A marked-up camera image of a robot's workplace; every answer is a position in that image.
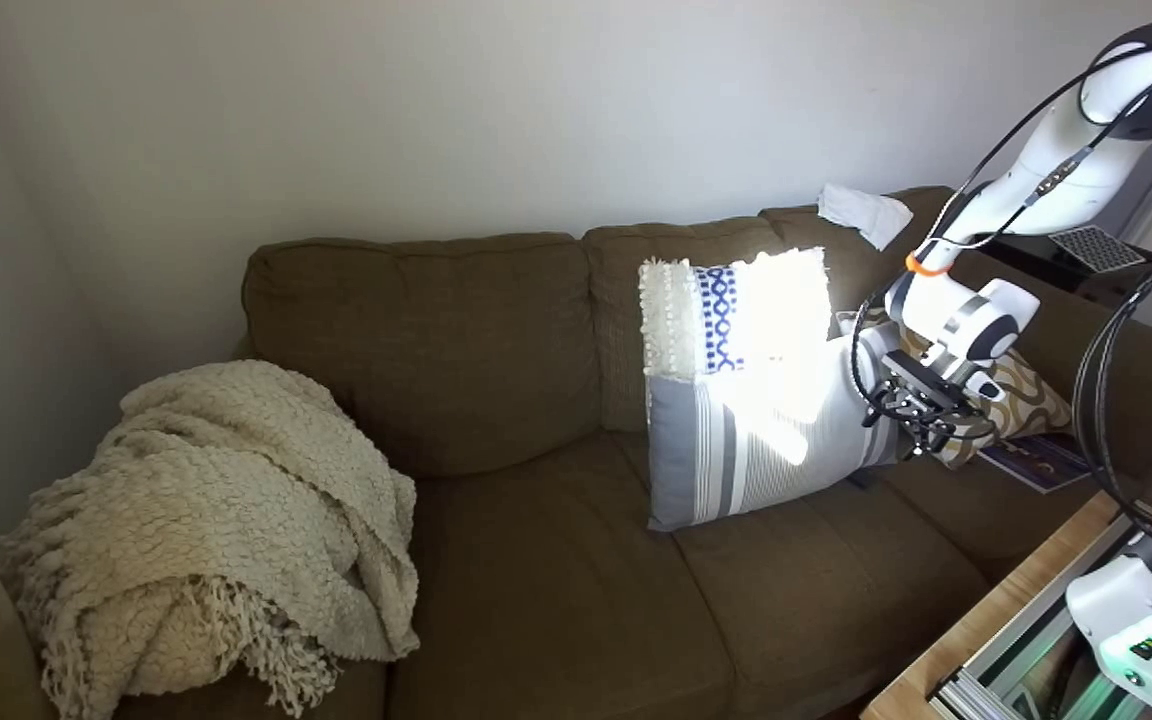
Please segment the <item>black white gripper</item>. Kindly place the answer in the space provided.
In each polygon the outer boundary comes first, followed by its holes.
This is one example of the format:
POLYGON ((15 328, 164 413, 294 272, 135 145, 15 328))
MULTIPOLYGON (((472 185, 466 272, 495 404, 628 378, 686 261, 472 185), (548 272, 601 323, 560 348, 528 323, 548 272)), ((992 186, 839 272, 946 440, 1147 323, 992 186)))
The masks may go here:
POLYGON ((1013 279, 965 288, 954 276, 901 276, 886 290, 897 344, 878 356, 878 378, 852 376, 866 423, 893 420, 912 455, 942 451, 1005 400, 995 358, 1035 306, 1041 298, 1013 279))

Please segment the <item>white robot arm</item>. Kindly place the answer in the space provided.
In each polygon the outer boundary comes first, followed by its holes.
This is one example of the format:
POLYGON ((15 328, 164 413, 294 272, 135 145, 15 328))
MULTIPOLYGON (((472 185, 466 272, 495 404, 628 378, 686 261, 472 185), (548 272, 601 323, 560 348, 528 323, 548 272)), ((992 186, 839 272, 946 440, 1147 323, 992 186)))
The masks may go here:
POLYGON ((905 257, 886 310, 923 351, 893 348, 886 378, 866 390, 872 420, 893 420, 915 455, 1005 394, 995 358, 1020 339, 1041 298, 990 279, 968 288, 954 262, 995 236, 1052 236, 1090 222, 1152 148, 1152 24, 1117 36, 1043 95, 1020 154, 973 191, 957 191, 934 232, 905 257))

